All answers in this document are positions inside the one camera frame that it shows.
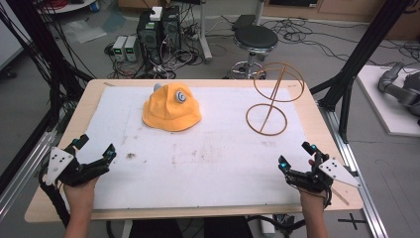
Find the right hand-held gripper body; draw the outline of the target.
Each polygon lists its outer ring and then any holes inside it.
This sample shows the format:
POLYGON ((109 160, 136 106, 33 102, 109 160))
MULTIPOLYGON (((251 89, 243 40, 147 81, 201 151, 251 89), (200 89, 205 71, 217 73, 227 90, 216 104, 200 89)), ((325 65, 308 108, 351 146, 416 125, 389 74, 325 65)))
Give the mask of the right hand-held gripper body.
POLYGON ((360 186, 351 172, 335 158, 325 160, 317 154, 309 165, 311 170, 305 173, 291 169, 285 175, 286 182, 313 192, 329 190, 335 180, 353 187, 360 186))

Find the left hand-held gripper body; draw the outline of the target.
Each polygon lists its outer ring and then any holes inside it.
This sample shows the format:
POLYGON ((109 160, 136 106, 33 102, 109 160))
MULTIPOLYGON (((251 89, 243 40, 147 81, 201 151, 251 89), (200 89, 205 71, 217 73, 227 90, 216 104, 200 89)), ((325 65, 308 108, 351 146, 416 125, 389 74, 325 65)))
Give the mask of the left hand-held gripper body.
POLYGON ((90 164, 80 164, 75 155, 71 155, 58 147, 53 147, 48 165, 46 185, 52 185, 59 180, 70 186, 79 186, 108 173, 109 166, 102 165, 100 159, 90 164))

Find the copper wire hat stand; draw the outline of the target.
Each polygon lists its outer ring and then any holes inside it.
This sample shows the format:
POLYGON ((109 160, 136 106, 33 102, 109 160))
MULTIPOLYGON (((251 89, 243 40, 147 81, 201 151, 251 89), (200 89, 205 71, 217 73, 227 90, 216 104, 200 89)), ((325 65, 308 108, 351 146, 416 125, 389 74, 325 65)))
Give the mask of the copper wire hat stand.
POLYGON ((264 65, 253 78, 253 87, 256 92, 267 100, 267 103, 257 103, 248 108, 245 114, 246 123, 257 134, 263 136, 277 136, 288 127, 289 120, 284 111, 277 106, 278 103, 291 103, 298 100, 304 92, 305 80, 300 70, 290 63, 272 62, 264 65), (274 85, 270 93, 264 93, 258 81, 268 79, 268 74, 274 73, 274 85), (280 96, 280 87, 284 82, 297 82, 298 92, 288 97, 280 96))

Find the yellow bucket hat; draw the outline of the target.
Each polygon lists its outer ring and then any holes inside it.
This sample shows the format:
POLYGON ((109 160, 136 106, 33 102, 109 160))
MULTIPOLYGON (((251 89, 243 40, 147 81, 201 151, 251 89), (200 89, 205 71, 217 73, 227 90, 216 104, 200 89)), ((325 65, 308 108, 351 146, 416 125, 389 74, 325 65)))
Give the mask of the yellow bucket hat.
POLYGON ((169 132, 178 132, 196 125, 202 115, 190 88, 181 82, 157 83, 144 103, 143 122, 169 132))

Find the person's right hand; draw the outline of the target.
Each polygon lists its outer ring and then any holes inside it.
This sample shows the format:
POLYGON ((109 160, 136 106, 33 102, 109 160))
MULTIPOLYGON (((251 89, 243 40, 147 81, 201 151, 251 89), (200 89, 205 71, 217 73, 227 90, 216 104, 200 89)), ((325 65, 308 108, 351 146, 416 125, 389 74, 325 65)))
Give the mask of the person's right hand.
POLYGON ((313 192, 304 188, 299 189, 300 203, 302 211, 305 215, 322 214, 324 211, 324 202, 326 200, 326 192, 313 192))

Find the person's left hand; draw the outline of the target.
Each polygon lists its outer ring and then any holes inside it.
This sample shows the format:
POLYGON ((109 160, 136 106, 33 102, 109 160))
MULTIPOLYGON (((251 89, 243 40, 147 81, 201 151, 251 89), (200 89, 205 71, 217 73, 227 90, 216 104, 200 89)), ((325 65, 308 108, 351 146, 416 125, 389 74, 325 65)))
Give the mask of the person's left hand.
POLYGON ((70 208, 70 217, 91 217, 98 178, 79 186, 64 186, 64 193, 70 208))

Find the thin wooden stick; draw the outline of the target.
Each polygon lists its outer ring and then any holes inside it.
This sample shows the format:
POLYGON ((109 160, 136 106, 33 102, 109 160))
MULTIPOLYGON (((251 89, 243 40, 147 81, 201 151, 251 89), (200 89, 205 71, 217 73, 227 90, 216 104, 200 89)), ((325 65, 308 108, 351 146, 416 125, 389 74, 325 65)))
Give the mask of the thin wooden stick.
POLYGON ((336 191, 333 187, 331 188, 331 190, 334 193, 334 195, 337 196, 342 202, 344 202, 346 205, 350 205, 350 203, 338 191, 336 191))

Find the white platform board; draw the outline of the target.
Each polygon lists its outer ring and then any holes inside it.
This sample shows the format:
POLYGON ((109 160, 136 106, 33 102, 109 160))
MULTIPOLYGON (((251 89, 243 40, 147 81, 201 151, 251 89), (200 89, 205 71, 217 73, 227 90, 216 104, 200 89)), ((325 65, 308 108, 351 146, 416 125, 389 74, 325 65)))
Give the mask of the white platform board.
POLYGON ((411 114, 396 98, 377 89, 379 78, 389 66, 365 65, 358 74, 358 81, 376 116, 389 135, 420 138, 419 118, 411 114))

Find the white table mat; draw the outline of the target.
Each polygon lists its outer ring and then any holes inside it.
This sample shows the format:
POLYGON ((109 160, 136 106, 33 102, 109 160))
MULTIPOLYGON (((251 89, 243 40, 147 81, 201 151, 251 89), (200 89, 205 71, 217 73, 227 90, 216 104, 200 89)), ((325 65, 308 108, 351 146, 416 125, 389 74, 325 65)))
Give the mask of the white table mat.
POLYGON ((108 86, 96 103, 78 105, 67 127, 69 138, 89 140, 77 153, 82 163, 116 148, 109 173, 96 185, 98 209, 198 208, 294 205, 296 189, 277 167, 286 157, 296 170, 307 169, 306 139, 282 88, 273 110, 268 88, 195 87, 202 119, 181 132, 146 125, 143 105, 150 87, 108 86))

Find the grey power supply unit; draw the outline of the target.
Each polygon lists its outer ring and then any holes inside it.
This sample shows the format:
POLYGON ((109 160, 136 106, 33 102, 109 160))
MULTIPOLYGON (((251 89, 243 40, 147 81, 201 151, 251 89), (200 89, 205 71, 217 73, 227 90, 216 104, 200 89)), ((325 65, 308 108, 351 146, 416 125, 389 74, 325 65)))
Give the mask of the grey power supply unit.
POLYGON ((119 36, 114 43, 112 50, 116 61, 124 61, 126 59, 125 54, 125 43, 127 41, 126 36, 119 36))
POLYGON ((129 36, 125 43, 125 53, 127 61, 137 61, 139 56, 139 46, 136 36, 129 36))

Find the person's legs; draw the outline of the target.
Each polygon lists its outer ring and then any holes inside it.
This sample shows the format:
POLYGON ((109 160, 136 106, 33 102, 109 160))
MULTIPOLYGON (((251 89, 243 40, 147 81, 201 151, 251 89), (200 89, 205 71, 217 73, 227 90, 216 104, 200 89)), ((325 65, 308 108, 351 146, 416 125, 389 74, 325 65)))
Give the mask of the person's legs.
POLYGON ((129 238, 254 238, 244 216, 134 220, 129 238))

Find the clear plastic sheet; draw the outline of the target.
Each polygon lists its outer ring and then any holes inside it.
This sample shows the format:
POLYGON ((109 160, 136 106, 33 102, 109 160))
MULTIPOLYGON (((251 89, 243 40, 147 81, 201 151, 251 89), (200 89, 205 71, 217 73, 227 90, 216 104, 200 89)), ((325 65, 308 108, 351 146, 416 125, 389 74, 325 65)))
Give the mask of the clear plastic sheet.
POLYGON ((84 44, 106 36, 105 31, 100 27, 90 27, 84 20, 69 22, 63 26, 66 38, 71 42, 84 44))

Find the black computer tower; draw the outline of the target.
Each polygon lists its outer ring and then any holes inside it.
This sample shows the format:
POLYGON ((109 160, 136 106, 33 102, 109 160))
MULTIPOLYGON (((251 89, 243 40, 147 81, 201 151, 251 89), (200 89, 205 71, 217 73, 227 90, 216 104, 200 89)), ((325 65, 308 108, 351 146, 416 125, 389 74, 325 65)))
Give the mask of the black computer tower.
POLYGON ((160 21, 152 21, 150 15, 151 11, 143 12, 140 15, 137 36, 144 60, 161 64, 159 53, 162 41, 161 23, 160 21))
POLYGON ((181 49, 179 7, 165 8, 162 12, 162 28, 166 44, 174 51, 181 49))

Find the black round stool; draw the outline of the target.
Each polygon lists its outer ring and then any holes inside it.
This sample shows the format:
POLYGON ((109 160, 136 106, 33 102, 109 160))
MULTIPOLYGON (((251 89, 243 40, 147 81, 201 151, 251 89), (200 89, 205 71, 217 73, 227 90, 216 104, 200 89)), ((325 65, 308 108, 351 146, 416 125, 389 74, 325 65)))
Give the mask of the black round stool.
POLYGON ((234 79, 266 78, 263 66, 256 62, 257 55, 263 58, 273 51, 278 44, 277 34, 265 27, 250 25, 238 29, 234 35, 234 43, 249 53, 248 59, 236 62, 230 69, 230 77, 234 79))

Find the white cabinet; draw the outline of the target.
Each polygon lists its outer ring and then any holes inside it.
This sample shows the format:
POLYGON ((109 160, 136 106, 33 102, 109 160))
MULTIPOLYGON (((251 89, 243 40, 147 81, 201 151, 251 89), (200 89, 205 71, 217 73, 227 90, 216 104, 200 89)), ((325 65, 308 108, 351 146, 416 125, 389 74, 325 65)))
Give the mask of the white cabinet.
MULTIPOLYGON (((3 11, 5 16, 14 23, 14 29, 20 35, 20 37, 28 42, 30 39, 28 33, 6 0, 0 0, 0 15, 3 13, 3 11)), ((0 71, 3 70, 23 50, 24 49, 17 38, 0 19, 0 71)))

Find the white round table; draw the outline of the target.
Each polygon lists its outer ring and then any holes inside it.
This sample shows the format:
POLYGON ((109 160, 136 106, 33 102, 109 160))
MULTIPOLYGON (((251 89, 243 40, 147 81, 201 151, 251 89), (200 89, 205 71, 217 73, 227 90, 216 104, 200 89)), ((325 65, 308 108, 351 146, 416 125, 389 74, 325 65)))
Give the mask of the white round table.
POLYGON ((82 0, 81 3, 72 3, 71 0, 45 0, 38 7, 38 12, 60 14, 80 10, 88 7, 96 0, 82 0))

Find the white metal desk leg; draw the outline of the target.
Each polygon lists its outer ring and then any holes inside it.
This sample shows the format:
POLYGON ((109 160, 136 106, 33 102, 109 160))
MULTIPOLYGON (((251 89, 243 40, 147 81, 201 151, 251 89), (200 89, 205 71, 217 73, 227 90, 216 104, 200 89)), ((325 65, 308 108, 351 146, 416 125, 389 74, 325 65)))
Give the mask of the white metal desk leg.
POLYGON ((210 63, 213 59, 209 44, 206 39, 206 0, 199 0, 200 6, 200 31, 199 43, 202 49, 202 54, 205 63, 210 63))

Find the aluminium rail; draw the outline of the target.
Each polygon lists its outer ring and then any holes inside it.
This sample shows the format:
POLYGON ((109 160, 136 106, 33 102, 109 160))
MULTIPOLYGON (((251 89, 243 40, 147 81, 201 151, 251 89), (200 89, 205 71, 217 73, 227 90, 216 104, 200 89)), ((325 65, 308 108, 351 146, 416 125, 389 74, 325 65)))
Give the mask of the aluminium rail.
POLYGON ((56 131, 45 132, 34 145, 28 147, 29 154, 23 157, 23 163, 0 194, 0 222, 7 216, 14 202, 35 173, 36 168, 51 149, 55 138, 56 131))
POLYGON ((349 144, 339 134, 339 118, 335 112, 328 112, 320 108, 326 125, 329 127, 337 148, 344 160, 344 164, 356 175, 356 180, 360 183, 359 192, 363 200, 363 215, 367 221, 367 226, 373 238, 389 238, 379 213, 375 207, 373 199, 368 191, 363 174, 356 161, 354 153, 349 144))

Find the black frame post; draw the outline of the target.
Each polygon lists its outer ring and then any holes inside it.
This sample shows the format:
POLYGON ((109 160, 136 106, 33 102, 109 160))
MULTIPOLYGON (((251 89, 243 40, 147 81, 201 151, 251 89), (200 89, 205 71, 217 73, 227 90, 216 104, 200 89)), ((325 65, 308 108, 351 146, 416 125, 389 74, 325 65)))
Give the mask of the black frame post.
POLYGON ((310 89, 312 95, 327 89, 327 93, 318 101, 318 105, 328 112, 334 112, 337 103, 342 101, 338 134, 344 143, 348 143, 353 84, 359 72, 410 3, 411 0, 385 0, 342 69, 332 78, 310 89))
POLYGON ((0 4, 0 20, 36 65, 50 87, 48 118, 50 127, 60 121, 59 114, 71 115, 85 85, 95 76, 80 70, 75 59, 84 62, 69 45, 59 20, 50 16, 48 0, 5 0, 16 20, 0 4))

